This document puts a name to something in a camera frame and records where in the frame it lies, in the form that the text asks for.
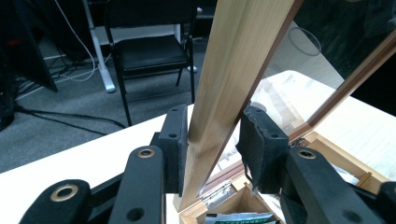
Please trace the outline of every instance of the chair backrest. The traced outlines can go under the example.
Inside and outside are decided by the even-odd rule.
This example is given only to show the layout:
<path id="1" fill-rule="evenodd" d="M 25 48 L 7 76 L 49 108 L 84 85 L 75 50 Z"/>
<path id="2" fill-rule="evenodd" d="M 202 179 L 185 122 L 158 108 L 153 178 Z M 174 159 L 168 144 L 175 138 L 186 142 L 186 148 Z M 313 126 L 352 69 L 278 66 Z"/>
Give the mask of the chair backrest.
<path id="1" fill-rule="evenodd" d="M 196 18 L 194 0 L 110 0 L 105 27 L 127 28 L 191 22 Z"/>

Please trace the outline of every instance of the glass pane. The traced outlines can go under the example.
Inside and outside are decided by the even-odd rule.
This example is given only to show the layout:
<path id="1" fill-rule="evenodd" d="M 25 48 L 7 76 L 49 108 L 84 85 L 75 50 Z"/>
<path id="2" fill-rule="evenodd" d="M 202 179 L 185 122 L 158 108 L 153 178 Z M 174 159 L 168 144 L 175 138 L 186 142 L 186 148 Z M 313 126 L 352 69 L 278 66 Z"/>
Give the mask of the glass pane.
<path id="1" fill-rule="evenodd" d="M 305 0 L 262 75 L 251 104 L 265 110 L 287 135 L 306 125 L 394 30 L 395 2 Z M 239 126 L 212 177 L 241 163 L 234 147 L 238 136 Z"/>

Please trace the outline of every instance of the power cable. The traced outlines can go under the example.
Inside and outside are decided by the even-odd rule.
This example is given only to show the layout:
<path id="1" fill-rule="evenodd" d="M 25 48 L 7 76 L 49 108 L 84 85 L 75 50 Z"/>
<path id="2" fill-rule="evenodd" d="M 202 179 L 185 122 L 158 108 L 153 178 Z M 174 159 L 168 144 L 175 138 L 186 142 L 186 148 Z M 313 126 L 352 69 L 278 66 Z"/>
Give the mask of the power cable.
<path id="1" fill-rule="evenodd" d="M 67 19 L 66 15 L 64 14 L 64 11 L 62 10 L 61 6 L 59 5 L 57 0 L 54 0 L 56 6 L 59 8 L 59 10 L 61 11 L 62 15 L 64 16 L 64 20 L 66 21 L 67 25 L 69 26 L 70 30 L 72 31 L 72 33 L 74 34 L 74 36 L 76 37 L 76 39 L 78 40 L 78 42 L 82 45 L 82 47 L 87 51 L 88 55 L 90 55 L 90 58 L 92 60 L 92 71 L 90 73 L 89 76 L 87 76 L 86 78 L 79 80 L 79 79 L 75 79 L 75 81 L 86 81 L 88 79 L 90 79 L 93 75 L 93 73 L 95 72 L 95 61 L 90 53 L 90 51 L 88 50 L 88 48 L 85 46 L 85 44 L 82 42 L 82 40 L 78 37 L 78 35 L 76 34 L 75 30 L 73 29 L 72 25 L 70 24 L 69 20 Z"/>
<path id="2" fill-rule="evenodd" d="M 41 115 L 47 115 L 47 116 L 57 116 L 57 117 L 65 117 L 65 118 L 74 118 L 74 119 L 90 119 L 90 120 L 97 120 L 97 121 L 102 121 L 102 122 L 106 122 L 106 123 L 110 123 L 110 124 L 114 124 L 122 129 L 125 129 L 126 127 L 119 123 L 118 121 L 115 121 L 113 119 L 105 119 L 105 118 L 98 118 L 98 117 L 94 117 L 94 116 L 88 116 L 88 115 L 80 115 L 80 114 L 68 114 L 68 113 L 58 113 L 58 112 L 49 112 L 49 111 L 41 111 L 41 110 L 33 110 L 33 109 L 26 109 L 21 105 L 15 105 L 14 110 L 16 112 L 20 112 L 22 114 L 26 114 L 26 115 L 31 115 L 40 119 L 46 119 L 46 120 L 50 120 L 50 121 L 54 121 L 57 123 L 61 123 L 73 128 L 77 128 L 77 129 L 81 129 L 83 131 L 87 131 L 90 133 L 97 133 L 97 134 L 101 134 L 101 135 L 106 135 L 106 133 L 100 133 L 97 132 L 95 130 L 91 130 L 88 128 L 84 128 L 84 127 L 80 127 L 74 124 L 70 124 L 58 119 L 51 119 L 51 118 L 47 118 L 47 117 L 43 117 Z"/>
<path id="3" fill-rule="evenodd" d="M 105 62 L 107 62 L 107 60 L 110 58 L 110 56 L 111 56 L 111 54 L 109 54 L 109 55 L 107 56 L 107 58 L 105 59 Z M 98 69 L 99 69 L 99 67 L 95 67 L 95 68 L 93 69 L 93 72 L 96 71 L 96 70 L 98 70 Z M 89 74 L 89 73 L 90 73 L 90 72 L 86 72 L 86 73 L 82 73 L 82 74 L 79 74 L 79 75 L 75 75 L 75 76 L 73 76 L 73 77 L 68 77 L 68 76 L 61 76 L 61 77 L 64 77 L 65 79 L 71 80 L 71 81 L 84 82 L 84 81 L 87 81 L 89 78 L 91 78 L 92 75 L 89 75 L 88 77 L 86 77 L 86 78 L 84 78 L 84 79 L 76 79 L 76 77 L 80 77 L 80 76 L 83 76 L 83 75 L 86 75 L 86 74 Z"/>

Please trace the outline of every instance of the black chair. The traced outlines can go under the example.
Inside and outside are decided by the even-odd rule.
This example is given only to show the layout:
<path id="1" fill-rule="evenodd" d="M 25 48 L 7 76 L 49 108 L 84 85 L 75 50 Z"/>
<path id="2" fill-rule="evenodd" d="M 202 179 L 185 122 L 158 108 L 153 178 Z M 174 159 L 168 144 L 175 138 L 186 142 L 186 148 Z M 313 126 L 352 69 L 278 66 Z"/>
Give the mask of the black chair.
<path id="1" fill-rule="evenodd" d="M 195 101 L 192 30 L 196 19 L 194 0 L 110 0 L 106 6 L 105 28 L 116 66 L 122 103 L 129 126 L 132 125 L 127 105 L 124 79 L 159 75 L 178 69 L 177 86 L 183 68 L 190 68 L 191 101 Z M 174 35 L 123 39 L 115 42 L 112 32 L 165 24 L 180 24 L 181 41 Z M 189 25 L 187 38 L 184 25 Z"/>

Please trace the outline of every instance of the wooden board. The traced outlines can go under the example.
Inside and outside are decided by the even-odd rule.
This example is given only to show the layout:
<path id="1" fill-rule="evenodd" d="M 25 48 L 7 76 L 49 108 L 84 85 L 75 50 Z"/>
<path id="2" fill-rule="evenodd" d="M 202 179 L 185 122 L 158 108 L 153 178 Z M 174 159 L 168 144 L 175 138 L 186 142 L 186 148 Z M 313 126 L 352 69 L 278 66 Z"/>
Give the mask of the wooden board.
<path id="1" fill-rule="evenodd" d="M 300 0 L 219 0 L 189 129 L 183 197 L 197 201 Z"/>
<path id="2" fill-rule="evenodd" d="M 304 138 L 307 147 L 319 151 L 329 162 L 346 170 L 360 181 L 358 187 L 377 194 L 382 183 L 389 181 L 376 170 L 359 161 L 323 136 L 311 133 Z"/>

